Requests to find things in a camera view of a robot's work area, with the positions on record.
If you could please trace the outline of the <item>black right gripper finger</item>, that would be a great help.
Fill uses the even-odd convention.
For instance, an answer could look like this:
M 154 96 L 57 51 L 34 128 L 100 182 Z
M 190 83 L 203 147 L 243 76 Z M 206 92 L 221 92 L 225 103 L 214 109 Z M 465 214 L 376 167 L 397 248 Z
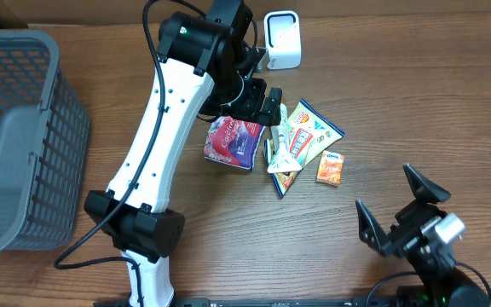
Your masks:
M 357 199 L 355 206 L 358 215 L 359 238 L 371 249 L 381 256 L 386 256 L 386 247 L 389 243 L 387 234 L 383 231 L 376 218 L 364 205 L 363 201 Z
M 424 177 L 411 164 L 404 164 L 402 168 L 416 200 L 439 203 L 451 198 L 451 194 L 446 189 Z

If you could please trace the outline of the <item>pink purple sanitary pad pack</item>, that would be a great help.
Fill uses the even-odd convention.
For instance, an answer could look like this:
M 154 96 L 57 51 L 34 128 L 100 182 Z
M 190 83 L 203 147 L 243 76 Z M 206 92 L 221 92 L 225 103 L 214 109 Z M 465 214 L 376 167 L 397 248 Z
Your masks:
M 220 117 L 208 130 L 204 156 L 217 163 L 251 171 L 264 130 L 260 124 Z

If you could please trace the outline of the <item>yellow blue snack bag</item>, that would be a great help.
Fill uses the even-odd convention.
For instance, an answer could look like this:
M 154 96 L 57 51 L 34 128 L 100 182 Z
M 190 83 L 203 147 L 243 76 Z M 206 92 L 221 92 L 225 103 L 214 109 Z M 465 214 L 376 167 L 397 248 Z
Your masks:
M 301 99 L 294 111 L 289 115 L 289 151 L 303 167 L 314 160 L 333 143 L 344 137 L 343 130 L 329 119 L 316 111 L 306 100 Z M 276 149 L 271 139 L 264 141 L 265 165 L 269 166 L 275 156 Z M 285 175 L 283 173 L 269 174 L 277 194 L 283 198 L 291 187 L 300 171 Z

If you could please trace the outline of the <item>orange red wipes pack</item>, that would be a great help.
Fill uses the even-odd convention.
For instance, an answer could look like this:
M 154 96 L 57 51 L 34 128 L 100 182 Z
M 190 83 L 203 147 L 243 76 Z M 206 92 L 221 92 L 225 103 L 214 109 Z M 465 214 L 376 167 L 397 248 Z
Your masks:
M 324 150 L 318 166 L 316 181 L 337 187 L 341 183 L 344 155 Z

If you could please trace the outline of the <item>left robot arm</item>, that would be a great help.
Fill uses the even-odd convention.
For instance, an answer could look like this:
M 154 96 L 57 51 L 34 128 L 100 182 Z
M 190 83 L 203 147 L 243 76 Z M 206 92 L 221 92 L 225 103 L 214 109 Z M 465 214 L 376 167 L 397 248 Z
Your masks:
M 185 218 L 169 208 L 170 186 L 196 117 L 280 122 L 281 90 L 254 77 L 260 55 L 245 36 L 255 27 L 244 2 L 215 1 L 205 14 L 174 13 L 147 41 L 155 74 L 142 121 L 115 177 L 84 202 L 127 265 L 128 306 L 173 301 L 169 256 Z

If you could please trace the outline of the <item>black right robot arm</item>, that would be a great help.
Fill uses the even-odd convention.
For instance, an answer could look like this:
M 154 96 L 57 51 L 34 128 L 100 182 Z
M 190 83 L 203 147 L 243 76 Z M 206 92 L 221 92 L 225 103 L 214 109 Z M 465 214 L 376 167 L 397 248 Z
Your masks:
M 474 268 L 455 258 L 453 242 L 465 232 L 465 223 L 437 205 L 450 192 L 410 164 L 402 166 L 414 199 L 397 214 L 390 232 L 383 231 L 362 200 L 355 201 L 359 238 L 382 257 L 406 259 L 413 269 L 378 281 L 361 302 L 364 306 L 490 306 L 491 287 Z M 416 275 L 420 286 L 400 286 L 396 295 L 376 295 L 388 281 Z

